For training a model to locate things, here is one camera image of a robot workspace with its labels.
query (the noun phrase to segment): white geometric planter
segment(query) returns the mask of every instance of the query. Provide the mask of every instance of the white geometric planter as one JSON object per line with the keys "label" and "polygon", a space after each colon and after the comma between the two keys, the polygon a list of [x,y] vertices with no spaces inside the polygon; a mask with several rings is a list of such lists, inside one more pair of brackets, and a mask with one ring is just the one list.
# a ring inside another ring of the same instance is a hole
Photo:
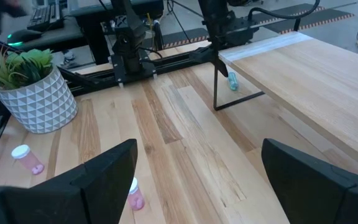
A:
{"label": "white geometric planter", "polygon": [[16,90],[0,90],[0,100],[27,130],[38,134],[63,127],[78,111],[57,67],[37,83]]}

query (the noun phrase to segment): wooden tabletop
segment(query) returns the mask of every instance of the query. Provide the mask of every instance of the wooden tabletop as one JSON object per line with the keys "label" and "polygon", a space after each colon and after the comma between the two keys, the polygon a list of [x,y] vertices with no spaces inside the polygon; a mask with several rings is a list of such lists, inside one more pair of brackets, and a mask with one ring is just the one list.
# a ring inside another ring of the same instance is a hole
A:
{"label": "wooden tabletop", "polygon": [[358,54],[292,32],[219,56],[358,161]]}
{"label": "wooden tabletop", "polygon": [[[358,162],[267,95],[214,111],[213,78],[213,66],[206,63],[76,97],[76,118],[48,134],[29,133],[11,118],[0,138],[0,185],[31,187],[136,138],[135,176],[147,203],[136,212],[126,205],[122,224],[279,224],[288,220],[260,158],[264,138],[358,174]],[[238,74],[237,79],[239,90],[231,91],[219,76],[219,104],[259,91]],[[41,174],[31,175],[11,157],[20,144],[45,164]]]}

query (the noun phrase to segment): butcher block table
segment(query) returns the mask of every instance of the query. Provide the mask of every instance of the butcher block table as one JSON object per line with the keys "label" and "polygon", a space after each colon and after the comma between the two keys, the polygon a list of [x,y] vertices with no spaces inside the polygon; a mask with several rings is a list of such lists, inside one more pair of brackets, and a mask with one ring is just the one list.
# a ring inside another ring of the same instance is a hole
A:
{"label": "butcher block table", "polygon": [[358,54],[292,32],[219,58],[358,162]]}

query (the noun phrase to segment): green leaves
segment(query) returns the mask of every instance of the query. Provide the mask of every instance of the green leaves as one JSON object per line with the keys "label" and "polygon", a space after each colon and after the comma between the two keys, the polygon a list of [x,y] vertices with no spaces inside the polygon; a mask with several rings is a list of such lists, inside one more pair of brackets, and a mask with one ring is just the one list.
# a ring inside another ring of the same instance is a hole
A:
{"label": "green leaves", "polygon": [[52,71],[52,51],[33,49],[22,52],[0,50],[0,86],[12,90],[33,84]]}

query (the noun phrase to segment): keyboard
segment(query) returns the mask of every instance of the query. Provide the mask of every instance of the keyboard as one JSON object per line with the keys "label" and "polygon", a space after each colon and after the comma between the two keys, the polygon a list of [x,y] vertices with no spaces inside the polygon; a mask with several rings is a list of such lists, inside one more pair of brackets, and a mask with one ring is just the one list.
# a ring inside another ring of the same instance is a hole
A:
{"label": "keyboard", "polygon": [[63,26],[62,10],[59,5],[53,3],[47,7],[36,9],[27,25],[27,29],[44,32],[59,29]]}

